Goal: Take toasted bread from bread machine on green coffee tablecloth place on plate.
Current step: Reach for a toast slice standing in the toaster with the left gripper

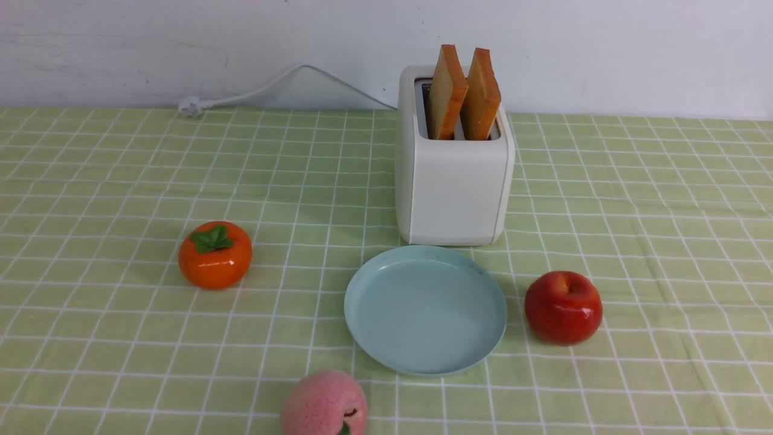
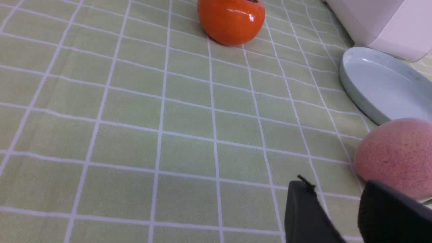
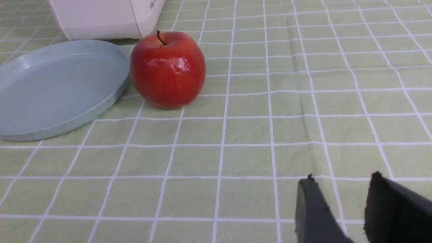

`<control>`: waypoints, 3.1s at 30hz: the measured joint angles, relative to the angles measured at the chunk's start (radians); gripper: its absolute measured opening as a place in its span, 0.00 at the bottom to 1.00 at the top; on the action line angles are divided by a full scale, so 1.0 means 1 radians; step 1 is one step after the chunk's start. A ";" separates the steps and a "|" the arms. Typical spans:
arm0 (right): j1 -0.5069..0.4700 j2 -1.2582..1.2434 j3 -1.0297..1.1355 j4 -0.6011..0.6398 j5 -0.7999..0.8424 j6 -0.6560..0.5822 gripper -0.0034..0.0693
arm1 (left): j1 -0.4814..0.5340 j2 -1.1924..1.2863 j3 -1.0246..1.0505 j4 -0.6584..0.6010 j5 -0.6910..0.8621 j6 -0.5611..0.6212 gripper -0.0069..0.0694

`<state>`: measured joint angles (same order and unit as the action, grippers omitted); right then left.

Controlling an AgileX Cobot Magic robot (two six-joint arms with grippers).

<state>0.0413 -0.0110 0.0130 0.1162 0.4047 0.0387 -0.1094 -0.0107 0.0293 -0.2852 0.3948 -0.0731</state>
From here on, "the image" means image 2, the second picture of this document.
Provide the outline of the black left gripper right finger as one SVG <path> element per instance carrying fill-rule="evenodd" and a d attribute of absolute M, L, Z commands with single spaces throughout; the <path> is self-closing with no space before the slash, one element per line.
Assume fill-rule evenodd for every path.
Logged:
<path fill-rule="evenodd" d="M 369 180 L 360 198 L 358 229 L 365 243 L 430 243 L 432 211 L 383 182 Z"/>

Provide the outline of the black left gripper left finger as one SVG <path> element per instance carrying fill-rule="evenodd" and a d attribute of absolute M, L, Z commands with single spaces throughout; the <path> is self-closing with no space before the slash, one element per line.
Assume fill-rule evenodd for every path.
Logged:
<path fill-rule="evenodd" d="M 289 183 L 286 212 L 285 238 L 287 243 L 344 243 L 315 191 L 315 185 L 298 175 Z"/>

